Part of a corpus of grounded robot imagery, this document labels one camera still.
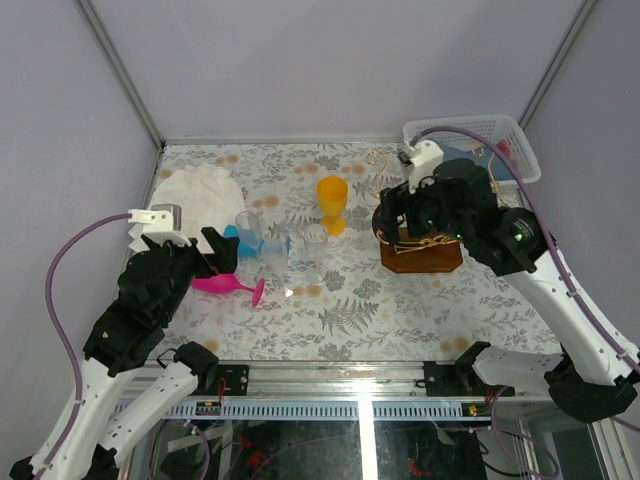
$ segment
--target white wall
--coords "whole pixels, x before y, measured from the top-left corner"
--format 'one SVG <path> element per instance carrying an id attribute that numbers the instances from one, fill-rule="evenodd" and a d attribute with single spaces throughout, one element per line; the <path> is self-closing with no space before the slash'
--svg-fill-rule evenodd
<path id="1" fill-rule="evenodd" d="M 154 149 L 70 0 L 0 16 L 0 477 L 48 435 L 72 391 L 44 277 L 73 234 L 137 207 Z M 110 302 L 126 224 L 72 250 L 54 301 L 76 349 Z"/>
<path id="2" fill-rule="evenodd" d="M 640 344 L 640 2 L 600 2 L 527 136 L 542 168 L 534 193 L 573 270 Z M 626 417 L 640 425 L 640 399 Z M 640 468 L 640 436 L 630 434 Z"/>
<path id="3" fill-rule="evenodd" d="M 95 0 L 168 139 L 522 114 L 581 0 Z"/>

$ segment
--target white towel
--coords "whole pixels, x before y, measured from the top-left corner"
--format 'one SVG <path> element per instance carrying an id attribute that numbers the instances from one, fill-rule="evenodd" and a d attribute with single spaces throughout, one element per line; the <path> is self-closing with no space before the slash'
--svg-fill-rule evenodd
<path id="1" fill-rule="evenodd" d="M 245 210 L 242 190 L 226 168 L 203 163 L 186 166 L 163 181 L 151 197 L 149 205 L 173 203 L 182 207 L 182 232 L 198 240 L 201 253 L 213 253 L 200 230 L 214 227 L 220 235 L 227 225 L 234 225 L 238 213 Z M 140 238 L 142 225 L 135 225 L 129 235 L 134 239 L 129 248 L 147 250 Z"/>

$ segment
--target basket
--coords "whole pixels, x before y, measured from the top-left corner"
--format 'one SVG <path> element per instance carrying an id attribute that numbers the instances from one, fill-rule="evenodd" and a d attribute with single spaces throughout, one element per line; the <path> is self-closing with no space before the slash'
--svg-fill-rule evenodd
<path id="1" fill-rule="evenodd" d="M 538 159 L 533 153 L 524 132 L 513 117 L 509 115 L 475 115 L 472 117 L 416 120 L 415 122 L 407 123 L 402 129 L 404 142 L 408 145 L 409 141 L 422 130 L 444 125 L 466 128 L 467 130 L 482 135 L 494 144 L 505 139 L 509 147 L 511 147 L 511 158 L 515 161 L 518 171 L 525 183 L 533 183 L 540 180 L 541 172 Z M 432 133 L 429 135 L 429 138 L 440 145 L 448 145 L 449 147 L 468 152 L 478 145 L 478 142 L 474 139 L 458 133 Z M 500 185 L 500 188 L 508 190 L 515 190 L 518 186 L 515 180 L 499 180 L 498 185 Z"/>

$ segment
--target orange cup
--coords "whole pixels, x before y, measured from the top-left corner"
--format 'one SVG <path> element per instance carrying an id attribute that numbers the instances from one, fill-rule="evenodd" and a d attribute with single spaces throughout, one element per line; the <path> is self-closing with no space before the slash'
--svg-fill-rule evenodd
<path id="1" fill-rule="evenodd" d="M 325 213 L 320 223 L 329 235 L 340 235 L 346 226 L 341 214 L 347 206 L 349 186 L 344 179 L 336 176 L 324 177 L 316 186 L 318 204 Z"/>

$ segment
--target floral tablecloth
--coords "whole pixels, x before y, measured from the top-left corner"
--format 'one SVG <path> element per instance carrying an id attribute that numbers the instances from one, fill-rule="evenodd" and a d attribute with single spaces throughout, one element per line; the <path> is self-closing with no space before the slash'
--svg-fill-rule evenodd
<path id="1" fill-rule="evenodd" d="M 189 340 L 222 359 L 444 360 L 476 340 L 513 350 L 552 353 L 555 337 L 522 296 L 466 255 L 451 274 L 397 275 L 380 264 L 371 232 L 381 168 L 364 159 L 377 148 L 389 154 L 383 187 L 404 177 L 397 144 L 206 145 L 167 147 L 158 184 L 186 165 L 201 162 L 231 170 L 247 209 L 268 234 L 292 239 L 287 273 L 270 279 L 261 303 L 248 292 L 208 295 L 190 291 L 157 351 Z M 349 184 L 347 229 L 330 238 L 326 284 L 306 285 L 310 262 L 301 231 L 317 222 L 315 185 L 340 175 Z M 515 198 L 508 197 L 515 203 Z M 254 283 L 241 261 L 238 277 Z"/>

